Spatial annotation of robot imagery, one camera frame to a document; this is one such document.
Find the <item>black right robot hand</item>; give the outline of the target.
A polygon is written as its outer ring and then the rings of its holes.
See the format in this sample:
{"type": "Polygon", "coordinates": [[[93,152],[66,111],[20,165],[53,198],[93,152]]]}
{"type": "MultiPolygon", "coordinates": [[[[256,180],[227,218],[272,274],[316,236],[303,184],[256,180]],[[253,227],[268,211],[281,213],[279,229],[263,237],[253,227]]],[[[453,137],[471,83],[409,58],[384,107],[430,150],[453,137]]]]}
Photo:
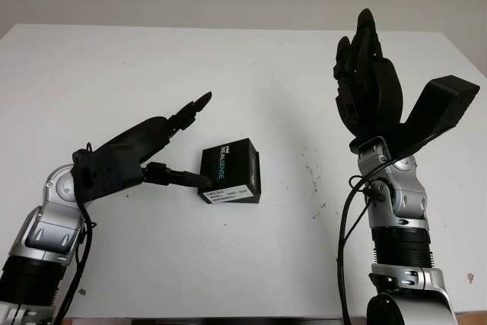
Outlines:
{"type": "Polygon", "coordinates": [[[400,123],[403,93],[393,63],[384,57],[370,9],[360,12],[355,35],[340,39],[333,77],[338,83],[336,106],[354,138],[350,150],[378,136],[385,138],[400,123]]]}

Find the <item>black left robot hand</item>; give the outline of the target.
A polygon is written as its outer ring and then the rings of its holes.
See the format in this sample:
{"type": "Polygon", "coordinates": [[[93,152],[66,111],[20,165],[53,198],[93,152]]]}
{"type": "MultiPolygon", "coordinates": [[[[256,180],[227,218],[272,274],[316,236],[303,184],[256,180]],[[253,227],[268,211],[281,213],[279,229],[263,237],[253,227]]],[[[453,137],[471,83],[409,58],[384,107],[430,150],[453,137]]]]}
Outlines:
{"type": "Polygon", "coordinates": [[[93,199],[142,183],[209,188],[212,182],[205,176],[172,170],[166,164],[148,160],[164,149],[177,132],[194,123],[196,114],[211,98],[209,91],[168,118],[151,117],[94,151],[75,152],[72,176],[76,195],[93,199]]]}

